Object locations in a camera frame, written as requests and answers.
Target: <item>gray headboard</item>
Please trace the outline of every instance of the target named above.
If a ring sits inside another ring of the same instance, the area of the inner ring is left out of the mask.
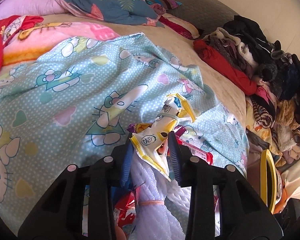
[[[197,29],[209,34],[233,20],[237,13],[218,0],[176,0],[183,5],[168,13],[193,24]]]

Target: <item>floral blue blanket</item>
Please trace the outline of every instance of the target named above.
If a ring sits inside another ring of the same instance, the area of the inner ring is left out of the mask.
[[[55,0],[75,16],[127,25],[163,27],[145,0]]]

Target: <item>pink blanket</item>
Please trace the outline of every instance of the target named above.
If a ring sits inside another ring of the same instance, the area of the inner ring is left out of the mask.
[[[36,60],[61,41],[74,36],[106,41],[119,37],[119,34],[109,27],[93,23],[43,24],[22,31],[13,37],[3,50],[3,66]]]

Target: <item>light blue polka dot sheet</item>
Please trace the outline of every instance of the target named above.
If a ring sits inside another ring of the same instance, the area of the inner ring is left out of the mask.
[[[184,139],[245,174],[247,138],[202,83],[143,33],[111,41],[74,37],[35,63],[0,77],[0,216],[17,233],[35,203],[71,163],[91,165],[123,144],[131,123],[151,122],[180,93],[199,114]]]

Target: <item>red cloth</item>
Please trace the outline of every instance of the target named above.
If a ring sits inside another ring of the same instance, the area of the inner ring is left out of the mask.
[[[19,31],[33,28],[36,23],[40,23],[42,21],[43,18],[40,16],[20,17],[18,15],[13,15],[9,18],[0,20],[0,69],[3,61],[3,48],[6,44],[8,44],[12,37]]]
[[[194,51],[199,57],[214,70],[228,78],[233,84],[240,88],[247,96],[257,91],[257,84],[240,70],[232,67],[228,61],[213,47],[207,45],[203,40],[193,42]]]
[[[176,33],[179,33],[180,35],[184,36],[185,38],[190,39],[190,40],[193,39],[190,31],[188,31],[186,28],[180,26],[179,24],[169,21],[168,19],[164,18],[163,16],[161,16],[159,18],[159,22],[163,23],[164,25],[167,25],[172,30],[174,30]]]

